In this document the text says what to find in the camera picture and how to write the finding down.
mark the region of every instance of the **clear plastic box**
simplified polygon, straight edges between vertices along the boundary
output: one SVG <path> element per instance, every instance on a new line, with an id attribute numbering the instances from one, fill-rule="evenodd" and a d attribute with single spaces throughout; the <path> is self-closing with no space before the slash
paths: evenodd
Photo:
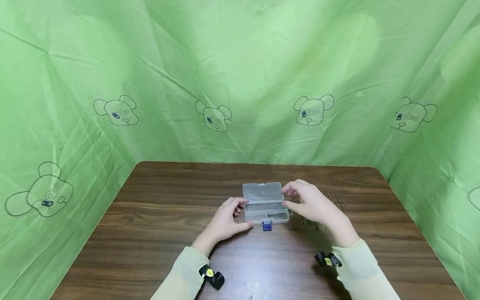
<path id="1" fill-rule="evenodd" d="M 288 209 L 282 205 L 284 197 L 280 182 L 245 183 L 243 197 L 249 200 L 244 209 L 245 222 L 260 225 L 264 220 L 270 220 L 272 224 L 290 220 Z"/>

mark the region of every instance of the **bear face outline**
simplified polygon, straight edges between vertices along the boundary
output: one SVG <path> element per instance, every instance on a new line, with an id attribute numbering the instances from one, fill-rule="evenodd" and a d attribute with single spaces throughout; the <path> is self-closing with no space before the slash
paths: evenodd
<path id="1" fill-rule="evenodd" d="M 52 162 L 38 166 L 39 178 L 28 191 L 7 198 L 5 210 L 11 216 L 22 216 L 32 210 L 43 217 L 51 217 L 62 210 L 73 195 L 73 186 L 60 179 L 61 169 Z"/>
<path id="2" fill-rule="evenodd" d="M 468 193 L 468 200 L 477 210 L 480 211 L 480 187 L 477 187 Z"/>
<path id="3" fill-rule="evenodd" d="M 207 107 L 205 103 L 198 100 L 195 103 L 197 112 L 204 116 L 205 126 L 216 132 L 227 132 L 228 126 L 226 120 L 232 118 L 232 112 L 225 105 L 220 105 L 218 108 Z"/>
<path id="4" fill-rule="evenodd" d="M 412 102 L 409 97 L 402 99 L 403 105 L 395 112 L 390 127 L 404 132 L 416 132 L 422 122 L 431 122 L 437 115 L 435 104 L 422 105 Z"/>
<path id="5" fill-rule="evenodd" d="M 138 117 L 133 112 L 137 108 L 135 101 L 127 96 L 120 96 L 119 100 L 95 100 L 94 109 L 97 115 L 108 115 L 110 122 L 116 126 L 128 126 L 138 123 Z"/>
<path id="6" fill-rule="evenodd" d="M 335 104 L 332 95 L 324 95 L 320 99 L 308 99 L 305 96 L 300 97 L 293 107 L 298 111 L 296 122 L 301 125 L 315 126 L 324 120 L 324 111 L 329 110 Z"/>

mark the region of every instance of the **green backdrop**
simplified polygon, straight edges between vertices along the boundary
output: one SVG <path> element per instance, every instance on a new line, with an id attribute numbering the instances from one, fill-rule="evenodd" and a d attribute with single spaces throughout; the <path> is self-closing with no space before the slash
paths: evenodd
<path id="1" fill-rule="evenodd" d="M 143 160 L 378 168 L 480 299 L 477 0 L 0 0 L 0 298 Z"/>

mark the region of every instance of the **brown wooden tabletop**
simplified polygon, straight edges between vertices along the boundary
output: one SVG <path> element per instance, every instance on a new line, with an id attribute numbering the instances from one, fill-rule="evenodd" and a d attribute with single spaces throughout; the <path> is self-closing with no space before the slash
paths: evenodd
<path id="1" fill-rule="evenodd" d="M 168 162 L 136 166 L 53 299 L 149 299 L 221 203 L 242 196 L 242 184 L 297 178 L 345 211 L 402 300 L 464 299 L 373 168 Z M 349 299 L 334 271 L 314 259 L 331 249 L 327 236 L 297 215 L 273 231 L 255 226 L 216 247 L 211 266 L 225 284 L 204 285 L 197 299 Z"/>

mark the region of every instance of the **sleeve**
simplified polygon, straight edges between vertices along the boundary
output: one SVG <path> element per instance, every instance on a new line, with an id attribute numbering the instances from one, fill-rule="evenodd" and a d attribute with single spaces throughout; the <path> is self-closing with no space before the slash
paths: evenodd
<path id="1" fill-rule="evenodd" d="M 400 300 L 364 240 L 346 248 L 334 246 L 332 253 L 342 263 L 336 268 L 338 280 L 352 300 Z"/>
<path id="2" fill-rule="evenodd" d="M 193 300 L 204 280 L 198 273 L 210 261 L 192 247 L 185 247 L 151 300 Z"/>

